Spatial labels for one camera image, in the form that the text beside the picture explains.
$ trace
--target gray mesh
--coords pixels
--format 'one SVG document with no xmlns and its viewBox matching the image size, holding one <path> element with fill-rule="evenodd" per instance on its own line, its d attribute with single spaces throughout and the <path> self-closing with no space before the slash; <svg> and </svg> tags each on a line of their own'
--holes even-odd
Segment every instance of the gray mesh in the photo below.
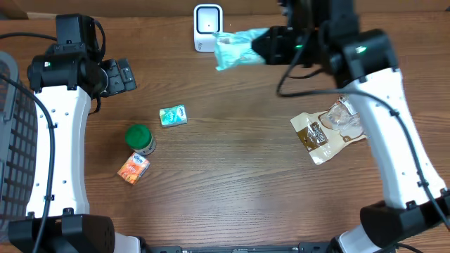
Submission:
<svg viewBox="0 0 450 253">
<path fill-rule="evenodd" d="M 18 81 L 17 65 L 0 52 L 0 74 Z M 0 79 L 0 242 L 9 221 L 25 218 L 30 200 L 37 144 L 34 102 Z"/>
</svg>

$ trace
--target cable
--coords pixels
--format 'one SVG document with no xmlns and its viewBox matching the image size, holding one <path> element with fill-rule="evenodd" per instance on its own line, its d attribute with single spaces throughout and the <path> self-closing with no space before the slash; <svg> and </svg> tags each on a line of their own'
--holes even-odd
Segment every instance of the cable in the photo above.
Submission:
<svg viewBox="0 0 450 253">
<path fill-rule="evenodd" d="M 9 38 L 9 37 L 17 37 L 17 36 L 28 36 L 28 37 L 51 39 L 51 40 L 57 41 L 57 39 L 55 37 L 45 35 L 45 34 L 35 34 L 33 32 L 11 32 L 8 34 L 0 35 L 0 39 L 5 39 L 5 38 Z"/>
<path fill-rule="evenodd" d="M 412 247 L 412 246 L 409 246 L 409 245 L 406 245 L 406 244 L 403 244 L 403 243 L 400 243 L 400 242 L 396 243 L 394 246 L 397 249 L 402 247 L 402 248 L 405 248 L 405 249 L 409 249 L 409 250 L 411 250 L 412 252 L 415 252 L 415 253 L 423 253 L 422 251 L 416 249 L 415 247 Z"/>
<path fill-rule="evenodd" d="M 100 22 L 98 20 L 94 20 L 94 23 L 100 30 L 101 36 L 102 36 L 101 50 L 100 50 L 100 54 L 98 55 L 98 60 L 97 60 L 98 62 L 101 62 L 103 57 L 105 57 L 105 53 L 106 53 L 106 36 L 105 36 L 105 31 L 103 30 L 103 27 L 101 27 L 101 25 L 100 25 Z"/>
<path fill-rule="evenodd" d="M 316 75 L 318 75 L 318 74 L 320 74 L 320 73 L 322 73 L 324 71 L 325 70 L 321 68 L 321 69 L 315 70 L 315 71 L 313 71 L 313 72 L 311 72 L 311 73 L 309 73 L 307 75 L 301 76 L 301 77 L 289 77 L 289 78 L 292 78 L 292 79 L 308 79 L 308 78 L 311 78 L 311 77 L 315 77 Z"/>
<path fill-rule="evenodd" d="M 337 93 L 346 93 L 346 94 L 354 94 L 354 95 L 360 95 L 360 96 L 366 96 L 369 98 L 372 98 L 373 100 L 379 102 L 383 106 L 385 106 L 389 111 L 391 116 L 395 116 L 398 123 L 400 124 L 401 129 L 404 132 L 404 135 L 406 137 L 406 140 L 409 144 L 409 149 L 411 150 L 411 154 L 414 159 L 414 163 L 416 164 L 417 168 L 417 174 L 420 178 L 420 183 L 422 184 L 423 190 L 425 191 L 425 194 L 427 195 L 428 199 L 430 199 L 430 202 L 432 203 L 433 207 L 435 208 L 436 212 L 441 217 L 442 221 L 444 222 L 445 226 L 447 227 L 447 230 L 450 231 L 450 221 L 446 218 L 444 212 L 441 210 L 439 205 L 437 204 L 435 198 L 432 196 L 430 189 L 428 188 L 428 182 L 425 179 L 425 176 L 423 175 L 422 168 L 420 166 L 419 158 L 417 156 L 416 149 L 414 148 L 413 139 L 411 138 L 411 135 L 409 134 L 408 128 L 406 127 L 405 123 L 399 116 L 399 113 L 392 108 L 388 103 L 383 101 L 382 99 L 363 91 L 357 91 L 357 90 L 351 90 L 351 89 L 326 89 L 326 90 L 315 90 L 315 91 L 303 91 L 303 92 L 297 92 L 297 93 L 281 93 L 280 89 L 277 89 L 277 95 L 284 98 L 294 98 L 294 97 L 300 97 L 300 96 L 310 96 L 310 95 L 321 95 L 321 94 L 337 94 Z"/>
<path fill-rule="evenodd" d="M 302 46 L 299 47 L 297 49 L 297 53 L 295 54 L 294 58 L 292 59 L 292 61 L 290 62 L 290 65 L 288 67 L 288 69 L 286 70 L 286 72 L 283 74 L 283 77 L 281 77 L 280 82 L 278 83 L 278 87 L 276 87 L 276 93 L 278 94 L 281 90 L 281 86 L 283 85 L 284 81 L 286 80 L 286 78 L 289 76 L 290 72 L 294 69 L 294 67 L 296 66 L 298 60 L 300 59 L 300 56 L 302 56 L 302 53 L 304 51 L 304 48 L 306 47 L 306 44 L 309 40 L 309 33 L 305 34 L 303 40 L 302 40 Z"/>
<path fill-rule="evenodd" d="M 47 217 L 49 216 L 50 210 L 51 187 L 53 185 L 53 170 L 55 167 L 55 130 L 53 128 L 53 122 L 51 121 L 50 113 L 45 108 L 45 105 L 35 95 L 33 95 L 33 93 L 28 91 L 24 86 L 19 85 L 15 81 L 9 79 L 8 77 L 3 76 L 2 74 L 0 74 L 0 79 L 3 79 L 4 81 L 8 82 L 10 85 L 14 86 L 16 89 L 25 94 L 27 97 L 31 98 L 39 106 L 39 108 L 41 108 L 45 118 L 47 119 L 47 124 L 49 127 L 49 135 L 50 135 L 49 175 L 47 178 L 44 213 L 42 214 L 41 226 L 39 227 L 39 232 L 37 233 L 36 242 L 33 248 L 33 253 L 37 253 L 39 251 L 39 246 L 41 244 L 42 237 L 44 236 L 45 223 L 47 221 Z"/>
<path fill-rule="evenodd" d="M 101 98 L 100 98 L 100 96 L 97 96 L 96 99 L 97 99 L 97 107 L 96 107 L 96 110 L 94 110 L 93 112 L 90 112 L 90 113 L 88 114 L 88 116 L 89 116 L 89 115 L 92 115 L 92 114 L 94 114 L 94 113 L 100 112 L 100 109 L 101 109 Z"/>
</svg>

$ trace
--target plastic bag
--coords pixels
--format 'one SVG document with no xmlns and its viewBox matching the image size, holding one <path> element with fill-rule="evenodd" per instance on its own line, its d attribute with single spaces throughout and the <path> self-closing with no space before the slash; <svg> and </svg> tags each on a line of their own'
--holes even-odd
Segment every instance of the plastic bag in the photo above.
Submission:
<svg viewBox="0 0 450 253">
<path fill-rule="evenodd" d="M 235 34 L 218 32 L 213 34 L 216 39 L 214 54 L 222 71 L 237 65 L 266 64 L 266 61 L 252 50 L 252 41 L 267 32 L 269 28 L 257 28 Z"/>
<path fill-rule="evenodd" d="M 317 165 L 328 161 L 350 143 L 366 138 L 359 113 L 346 96 L 339 97 L 325 112 L 304 112 L 290 122 Z"/>
</svg>

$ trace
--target wooden table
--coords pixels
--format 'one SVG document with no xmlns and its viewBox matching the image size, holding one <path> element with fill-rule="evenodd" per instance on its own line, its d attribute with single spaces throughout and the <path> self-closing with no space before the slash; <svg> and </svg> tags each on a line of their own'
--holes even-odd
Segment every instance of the wooden table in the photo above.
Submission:
<svg viewBox="0 0 450 253">
<path fill-rule="evenodd" d="M 242 66 L 217 72 L 211 53 L 193 49 L 192 18 L 101 19 L 106 58 L 127 57 L 138 89 L 103 100 L 86 130 L 86 191 L 91 213 L 116 231 L 150 245 L 182 247 L 282 245 L 330 240 L 359 223 L 360 208 L 382 200 L 378 168 L 366 141 L 316 166 L 290 119 L 320 112 L 336 96 L 282 99 L 276 83 L 286 66 Z M 225 18 L 224 30 L 282 25 L 278 15 Z M 450 15 L 383 13 L 361 17 L 362 30 L 391 36 L 406 97 L 436 170 L 450 183 Z M 0 33 L 56 35 L 53 20 L 1 21 Z M 11 38 L 0 49 L 20 76 L 50 41 Z M 311 70 L 296 69 L 293 74 Z M 333 87 L 325 75 L 288 81 L 290 90 Z M 184 104 L 189 123 L 163 129 L 158 110 Z M 116 173 L 131 154 L 127 127 L 149 126 L 157 140 L 151 167 L 135 186 Z M 448 252 L 443 226 L 406 241 Z M 2 252 L 15 252 L 4 246 Z"/>
</svg>

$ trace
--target green can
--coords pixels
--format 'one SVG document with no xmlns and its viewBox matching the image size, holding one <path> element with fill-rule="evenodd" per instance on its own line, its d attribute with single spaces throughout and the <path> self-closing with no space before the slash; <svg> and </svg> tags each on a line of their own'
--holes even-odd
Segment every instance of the green can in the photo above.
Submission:
<svg viewBox="0 0 450 253">
<path fill-rule="evenodd" d="M 140 155 L 149 155 L 156 148 L 156 141 L 150 130 L 142 124 L 135 124 L 128 128 L 125 141 Z"/>
</svg>

